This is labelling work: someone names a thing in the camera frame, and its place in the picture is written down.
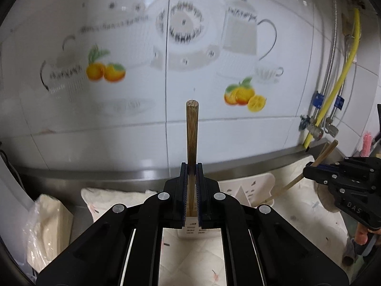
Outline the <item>right hand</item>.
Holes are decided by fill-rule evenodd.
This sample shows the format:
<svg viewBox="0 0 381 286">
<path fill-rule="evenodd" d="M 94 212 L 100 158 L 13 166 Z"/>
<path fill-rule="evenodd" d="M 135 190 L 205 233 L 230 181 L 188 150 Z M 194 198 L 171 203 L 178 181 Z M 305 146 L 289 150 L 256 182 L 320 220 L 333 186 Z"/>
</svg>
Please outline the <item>right hand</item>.
<svg viewBox="0 0 381 286">
<path fill-rule="evenodd" d="M 362 225 L 361 223 L 358 223 L 355 232 L 355 242 L 359 245 L 365 245 L 368 241 L 367 235 L 369 233 L 380 235 L 380 230 L 369 230 L 366 226 Z"/>
</svg>

